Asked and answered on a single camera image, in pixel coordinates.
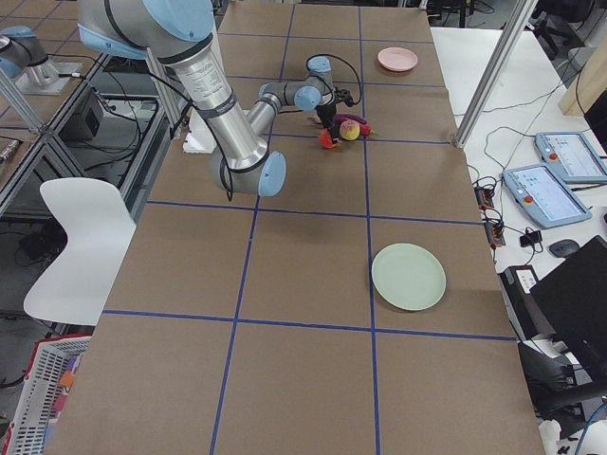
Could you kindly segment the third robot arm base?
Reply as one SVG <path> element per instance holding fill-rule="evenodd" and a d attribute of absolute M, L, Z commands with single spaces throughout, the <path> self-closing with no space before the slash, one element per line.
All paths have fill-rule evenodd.
<path fill-rule="evenodd" d="M 26 26 L 1 30 L 1 70 L 26 95 L 58 96 L 82 63 L 53 60 Z"/>

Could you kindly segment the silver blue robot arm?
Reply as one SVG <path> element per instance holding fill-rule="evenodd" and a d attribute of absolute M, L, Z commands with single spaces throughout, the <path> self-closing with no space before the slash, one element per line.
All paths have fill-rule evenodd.
<path fill-rule="evenodd" d="M 212 178 L 228 194 L 270 197 L 282 189 L 285 157 L 272 152 L 261 136 L 282 107 L 329 117 L 336 113 L 331 65 L 324 56 L 307 61 L 302 81 L 263 86 L 251 110 L 243 111 L 212 51 L 209 1 L 81 1 L 78 13 L 86 46 L 134 60 L 153 53 L 172 68 L 211 131 L 216 143 Z"/>

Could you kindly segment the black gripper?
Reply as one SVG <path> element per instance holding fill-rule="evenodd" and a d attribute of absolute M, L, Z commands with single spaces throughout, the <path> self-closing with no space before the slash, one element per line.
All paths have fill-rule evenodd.
<path fill-rule="evenodd" d="M 337 114 L 337 107 L 335 104 L 318 105 L 316 107 L 316 114 L 320 119 L 323 127 L 323 143 L 333 144 L 334 142 L 340 142 L 340 125 L 334 124 L 334 116 Z"/>

